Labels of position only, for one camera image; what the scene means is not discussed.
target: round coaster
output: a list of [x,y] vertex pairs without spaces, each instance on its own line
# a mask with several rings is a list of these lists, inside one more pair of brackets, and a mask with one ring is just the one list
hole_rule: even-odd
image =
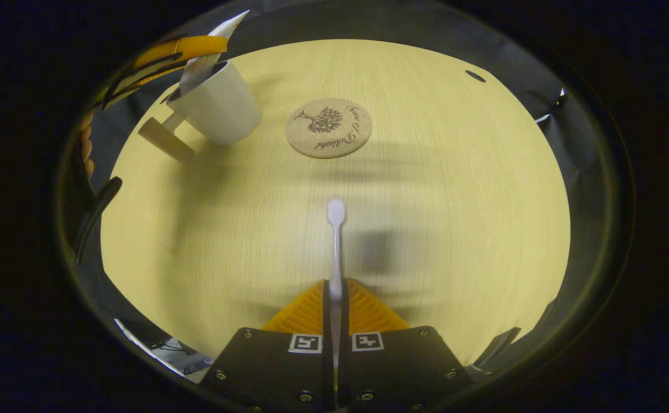
[[293,148],[314,158],[344,157],[360,149],[373,132],[373,118],[355,102],[318,99],[292,113],[286,138]]

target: yellow ribbed pad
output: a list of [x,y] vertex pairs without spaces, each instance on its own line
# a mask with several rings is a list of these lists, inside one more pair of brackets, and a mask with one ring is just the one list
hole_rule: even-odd
[[[298,296],[268,321],[263,330],[269,332],[323,334],[324,281]],[[373,293],[356,280],[347,279],[350,296],[350,335],[366,332],[392,332],[410,327]]]

